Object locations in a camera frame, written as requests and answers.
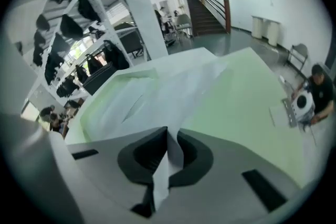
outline white pillar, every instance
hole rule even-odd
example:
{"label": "white pillar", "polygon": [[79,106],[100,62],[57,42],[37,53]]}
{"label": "white pillar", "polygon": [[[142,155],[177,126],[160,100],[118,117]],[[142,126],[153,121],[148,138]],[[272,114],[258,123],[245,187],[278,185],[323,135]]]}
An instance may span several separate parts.
{"label": "white pillar", "polygon": [[167,56],[161,28],[150,0],[126,0],[152,59]]}

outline black slot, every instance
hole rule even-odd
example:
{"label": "black slot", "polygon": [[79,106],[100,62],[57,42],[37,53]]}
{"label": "black slot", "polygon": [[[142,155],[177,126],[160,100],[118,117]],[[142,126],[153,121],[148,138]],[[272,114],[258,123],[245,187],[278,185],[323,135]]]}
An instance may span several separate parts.
{"label": "black slot", "polygon": [[83,159],[86,157],[90,157],[92,155],[96,155],[99,152],[96,150],[87,150],[87,151],[80,151],[80,152],[76,152],[76,153],[72,153],[72,156],[75,160],[77,159]]}
{"label": "black slot", "polygon": [[242,176],[269,212],[287,202],[287,199],[257,170],[243,172]]}

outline white machine part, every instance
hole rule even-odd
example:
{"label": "white machine part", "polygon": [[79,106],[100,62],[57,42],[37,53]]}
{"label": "white machine part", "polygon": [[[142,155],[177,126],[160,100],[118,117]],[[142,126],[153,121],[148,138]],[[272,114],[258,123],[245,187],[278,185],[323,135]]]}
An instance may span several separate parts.
{"label": "white machine part", "polygon": [[311,92],[301,91],[292,102],[292,109],[298,122],[310,121],[314,116],[315,104]]}

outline chair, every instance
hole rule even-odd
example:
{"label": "chair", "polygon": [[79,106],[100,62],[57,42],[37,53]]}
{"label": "chair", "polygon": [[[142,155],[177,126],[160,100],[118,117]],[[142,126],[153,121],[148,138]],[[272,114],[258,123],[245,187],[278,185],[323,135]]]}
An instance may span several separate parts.
{"label": "chair", "polygon": [[303,66],[305,65],[307,59],[308,59],[308,49],[307,49],[307,46],[304,45],[304,44],[302,44],[302,43],[300,43],[298,45],[292,45],[292,47],[291,47],[291,49],[289,51],[289,54],[288,54],[288,58],[287,58],[286,62],[283,64],[283,66],[285,66],[285,64],[287,62],[290,62],[290,59],[292,57],[294,57],[295,59],[297,59],[302,64],[302,66],[299,69],[299,71],[301,71],[303,69]]}
{"label": "chair", "polygon": [[175,19],[174,29],[175,29],[176,37],[177,37],[180,44],[181,44],[181,41],[180,41],[178,32],[180,30],[189,29],[189,28],[191,30],[191,35],[190,36],[193,36],[192,24],[191,24],[191,20],[188,17],[188,15],[186,15],[186,14],[178,15]]}

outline gray floor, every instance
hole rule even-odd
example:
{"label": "gray floor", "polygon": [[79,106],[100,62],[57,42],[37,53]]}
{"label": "gray floor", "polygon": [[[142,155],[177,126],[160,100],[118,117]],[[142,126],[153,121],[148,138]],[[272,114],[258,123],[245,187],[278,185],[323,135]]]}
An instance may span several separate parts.
{"label": "gray floor", "polygon": [[[270,46],[263,40],[253,38],[249,33],[244,31],[232,29],[230,35],[215,34],[195,37],[193,39],[182,37],[181,40],[181,45],[179,42],[176,42],[174,45],[168,47],[169,54],[205,47],[214,55],[220,57],[247,47],[252,48],[276,76],[281,75],[284,77],[286,84],[283,87],[288,96],[291,95],[292,89],[295,89],[303,81],[291,67],[288,65],[284,66],[287,59],[286,51],[279,47]],[[144,60],[143,57],[138,57],[133,61],[134,64],[138,64]],[[312,126],[306,132],[302,129],[302,126],[300,127],[308,182],[319,177],[320,172],[324,168],[331,139],[334,139],[335,123],[336,115],[334,113],[326,120]]]}

